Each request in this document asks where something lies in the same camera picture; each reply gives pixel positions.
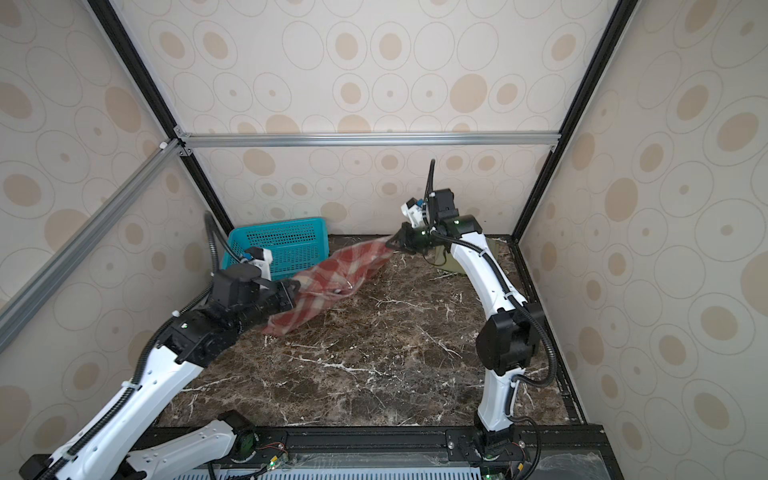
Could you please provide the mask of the red plaid skirt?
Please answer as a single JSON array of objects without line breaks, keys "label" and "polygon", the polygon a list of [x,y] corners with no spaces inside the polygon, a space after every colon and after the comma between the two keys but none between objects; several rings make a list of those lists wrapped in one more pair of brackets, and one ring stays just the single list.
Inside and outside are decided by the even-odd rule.
[{"label": "red plaid skirt", "polygon": [[297,273],[301,287],[295,307],[272,316],[261,330],[266,336],[282,337],[298,329],[342,300],[355,295],[394,255],[386,238],[346,246],[328,259]]}]

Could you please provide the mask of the olive green skirt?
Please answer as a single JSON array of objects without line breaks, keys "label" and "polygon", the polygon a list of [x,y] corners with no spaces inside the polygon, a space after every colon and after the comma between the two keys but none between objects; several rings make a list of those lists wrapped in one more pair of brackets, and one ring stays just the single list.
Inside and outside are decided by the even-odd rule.
[{"label": "olive green skirt", "polygon": [[[505,237],[487,237],[486,243],[488,249],[493,254],[495,260],[501,267],[501,270],[509,279],[517,277],[517,268],[514,265],[513,256]],[[435,261],[439,269],[449,272],[465,275],[465,266],[469,264],[468,256],[462,254],[462,260],[454,257],[445,246],[438,246],[435,251]]]}]

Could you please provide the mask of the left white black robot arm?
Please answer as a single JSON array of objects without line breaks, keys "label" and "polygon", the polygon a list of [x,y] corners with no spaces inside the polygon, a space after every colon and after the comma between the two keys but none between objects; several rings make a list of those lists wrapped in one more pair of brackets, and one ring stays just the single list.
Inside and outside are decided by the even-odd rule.
[{"label": "left white black robot arm", "polygon": [[252,424],[237,412],[145,450],[134,445],[189,383],[248,331],[294,306],[300,284],[274,281],[268,249],[217,270],[206,301],[172,316],[141,351],[132,377],[71,440],[35,454],[23,479],[172,479],[228,456],[249,457]]}]

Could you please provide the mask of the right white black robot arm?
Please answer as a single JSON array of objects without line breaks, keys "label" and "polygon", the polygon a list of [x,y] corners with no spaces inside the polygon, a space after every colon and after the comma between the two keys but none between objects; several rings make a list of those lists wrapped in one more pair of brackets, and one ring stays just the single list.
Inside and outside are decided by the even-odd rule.
[{"label": "right white black robot arm", "polygon": [[407,221],[387,246],[421,255],[443,248],[481,302],[486,322],[475,346],[485,379],[477,417],[487,433],[505,430],[522,420],[514,414],[517,389],[546,388],[556,379],[557,353],[542,315],[503,272],[478,220],[459,213],[451,190],[428,185],[421,199],[411,198],[402,206],[402,213]]}]

